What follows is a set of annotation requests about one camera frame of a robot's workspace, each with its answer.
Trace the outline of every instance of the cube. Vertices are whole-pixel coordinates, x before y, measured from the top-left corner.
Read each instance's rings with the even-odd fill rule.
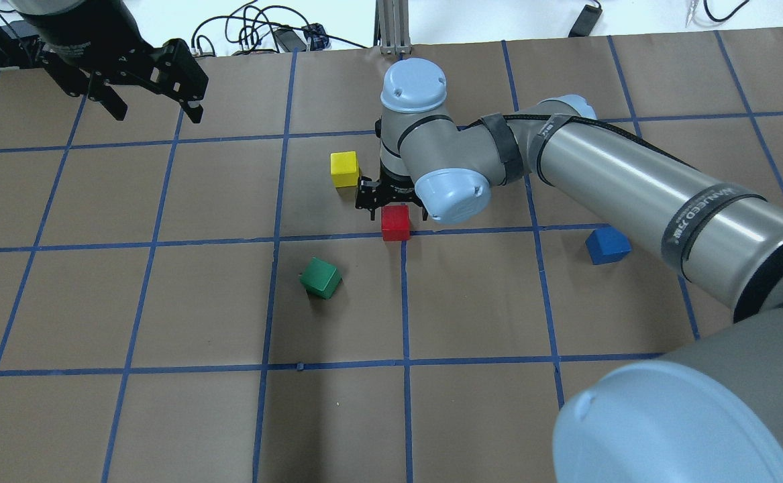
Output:
[[[330,299],[340,283],[340,272],[329,262],[313,257],[311,263],[299,276],[299,281],[308,290],[322,299]]]
[[[594,265],[615,263],[631,251],[627,236],[612,227],[595,229],[585,240],[585,245]]]
[[[358,186],[358,157],[355,151],[332,153],[332,183],[337,189],[346,186]]]
[[[410,237],[409,206],[382,206],[382,239],[386,242],[403,242]]]

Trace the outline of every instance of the black power adapter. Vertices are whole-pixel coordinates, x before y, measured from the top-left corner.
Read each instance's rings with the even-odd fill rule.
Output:
[[[576,19],[576,23],[573,24],[573,28],[570,30],[568,37],[587,37],[591,34],[591,30],[594,30],[594,25],[597,24],[597,20],[600,19],[600,14],[603,13],[603,7],[597,2],[597,6],[593,7],[585,5],[582,9],[582,13],[579,13],[579,18]]]

